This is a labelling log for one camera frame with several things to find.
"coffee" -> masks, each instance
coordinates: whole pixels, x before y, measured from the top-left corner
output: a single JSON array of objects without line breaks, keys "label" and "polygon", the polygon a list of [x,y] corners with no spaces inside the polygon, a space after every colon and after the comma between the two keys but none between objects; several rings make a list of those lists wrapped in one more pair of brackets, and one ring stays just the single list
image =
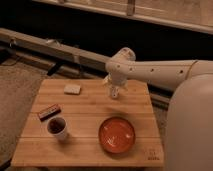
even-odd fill
[{"label": "coffee", "polygon": [[65,127],[65,124],[64,123],[61,123],[60,121],[58,120],[52,120],[50,123],[49,123],[49,131],[52,133],[52,134],[57,134],[59,132],[61,132]]}]

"wooden table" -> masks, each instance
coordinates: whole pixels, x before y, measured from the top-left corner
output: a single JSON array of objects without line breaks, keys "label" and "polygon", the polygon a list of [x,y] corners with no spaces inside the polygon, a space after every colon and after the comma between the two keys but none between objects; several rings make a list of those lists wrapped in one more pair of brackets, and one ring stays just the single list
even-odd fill
[{"label": "wooden table", "polygon": [[[65,95],[64,86],[82,86],[80,95]],[[163,149],[147,84],[128,81],[118,100],[108,97],[102,80],[46,79],[42,82],[12,159],[16,167],[161,167]],[[59,104],[58,116],[66,119],[69,138],[59,143],[40,122],[37,112]],[[125,154],[110,155],[99,144],[98,129],[112,116],[128,119],[135,128],[136,142]]]}]

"orange bowl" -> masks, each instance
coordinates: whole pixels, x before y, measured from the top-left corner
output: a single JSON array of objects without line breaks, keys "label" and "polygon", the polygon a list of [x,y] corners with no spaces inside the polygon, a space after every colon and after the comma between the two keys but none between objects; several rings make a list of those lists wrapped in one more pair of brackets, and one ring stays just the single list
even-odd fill
[{"label": "orange bowl", "polygon": [[134,127],[120,117],[106,119],[99,128],[99,142],[107,152],[127,152],[135,143]]}]

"cup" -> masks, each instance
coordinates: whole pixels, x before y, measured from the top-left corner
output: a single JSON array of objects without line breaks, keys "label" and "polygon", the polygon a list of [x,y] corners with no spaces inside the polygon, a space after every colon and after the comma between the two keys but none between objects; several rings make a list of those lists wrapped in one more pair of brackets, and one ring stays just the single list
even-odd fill
[{"label": "cup", "polygon": [[52,118],[47,124],[47,130],[59,141],[63,141],[67,138],[67,124],[61,117]]}]

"floor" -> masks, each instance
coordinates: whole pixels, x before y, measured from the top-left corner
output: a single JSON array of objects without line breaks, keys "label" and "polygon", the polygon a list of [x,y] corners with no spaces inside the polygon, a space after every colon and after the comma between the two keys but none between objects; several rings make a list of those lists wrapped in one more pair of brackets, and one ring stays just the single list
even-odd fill
[{"label": "floor", "polygon": [[[47,76],[47,70],[39,69],[31,64],[26,64],[20,58],[9,59],[3,65],[0,65],[0,164],[12,157],[15,150],[18,137],[30,111],[33,100],[39,89],[39,86],[45,78],[68,78],[61,74]],[[69,78],[76,78],[76,73],[71,73]],[[162,139],[165,131],[166,111],[154,107],[154,111],[160,127]],[[13,168],[7,171],[36,171],[38,168]],[[53,171],[62,170],[113,170],[110,168],[51,168]],[[146,171],[160,171],[160,168],[146,168]]]}]

